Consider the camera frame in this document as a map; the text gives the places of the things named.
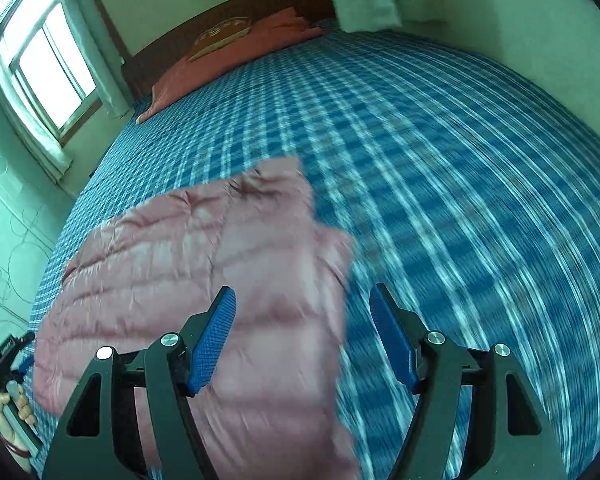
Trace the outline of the bright bedroom window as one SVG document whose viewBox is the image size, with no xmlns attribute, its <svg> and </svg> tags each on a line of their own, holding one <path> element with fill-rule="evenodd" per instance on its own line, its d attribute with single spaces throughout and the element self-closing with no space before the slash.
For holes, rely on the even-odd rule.
<svg viewBox="0 0 600 480">
<path fill-rule="evenodd" d="M 60 145 L 102 106 L 62 0 L 0 0 L 0 70 Z"/>
</svg>

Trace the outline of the white patterned wardrobe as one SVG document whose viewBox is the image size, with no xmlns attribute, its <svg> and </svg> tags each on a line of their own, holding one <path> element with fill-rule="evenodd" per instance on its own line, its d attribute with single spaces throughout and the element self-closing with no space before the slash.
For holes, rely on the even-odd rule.
<svg viewBox="0 0 600 480">
<path fill-rule="evenodd" d="M 0 343 L 27 330 L 72 205 L 22 145 L 0 105 Z"/>
</svg>

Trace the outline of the orange-red pillow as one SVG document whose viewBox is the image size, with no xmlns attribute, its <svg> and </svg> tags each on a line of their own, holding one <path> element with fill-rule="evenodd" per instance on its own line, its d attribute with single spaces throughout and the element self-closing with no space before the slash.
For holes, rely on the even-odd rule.
<svg viewBox="0 0 600 480">
<path fill-rule="evenodd" d="M 249 32 L 223 47 L 195 58 L 185 55 L 152 86 L 151 104 L 136 118 L 137 125 L 169 107 L 190 92 L 226 73 L 267 54 L 323 35 L 320 26 L 311 26 L 294 8 L 276 12 L 256 21 Z"/>
</svg>

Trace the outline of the pink puffer down jacket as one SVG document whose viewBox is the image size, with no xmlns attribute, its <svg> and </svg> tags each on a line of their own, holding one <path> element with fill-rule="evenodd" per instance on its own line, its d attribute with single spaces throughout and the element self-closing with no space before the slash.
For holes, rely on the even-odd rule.
<svg viewBox="0 0 600 480">
<path fill-rule="evenodd" d="M 146 200 L 67 262 L 35 338 L 35 401 L 59 415 L 98 348 L 146 348 L 226 286 L 235 321 L 210 384 L 189 400 L 216 472 L 353 479 L 336 410 L 352 252 L 348 233 L 315 221 L 294 157 Z"/>
</svg>

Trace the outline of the blue plaid bed sheet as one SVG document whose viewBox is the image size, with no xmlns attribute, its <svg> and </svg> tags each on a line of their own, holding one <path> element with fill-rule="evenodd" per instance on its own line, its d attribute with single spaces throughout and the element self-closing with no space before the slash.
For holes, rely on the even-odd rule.
<svg viewBox="0 0 600 480">
<path fill-rule="evenodd" d="M 526 370 L 569 478 L 600 452 L 600 138 L 479 55 L 398 32 L 323 35 L 265 55 L 146 122 L 138 102 L 80 193 L 42 278 L 38 334 L 87 235 L 146 200 L 294 157 L 316 222 L 353 242 L 336 410 L 383 479 L 415 402 L 368 295 L 378 282 L 469 348 Z"/>
</svg>

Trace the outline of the pale window curtain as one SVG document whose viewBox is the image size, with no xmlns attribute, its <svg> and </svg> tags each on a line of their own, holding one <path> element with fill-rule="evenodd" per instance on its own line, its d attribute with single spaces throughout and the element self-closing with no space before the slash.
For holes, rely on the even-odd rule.
<svg viewBox="0 0 600 480">
<path fill-rule="evenodd" d="M 131 93 L 122 78 L 121 56 L 95 1 L 61 0 L 61 3 L 99 99 L 112 116 L 124 116 L 132 108 Z"/>
</svg>

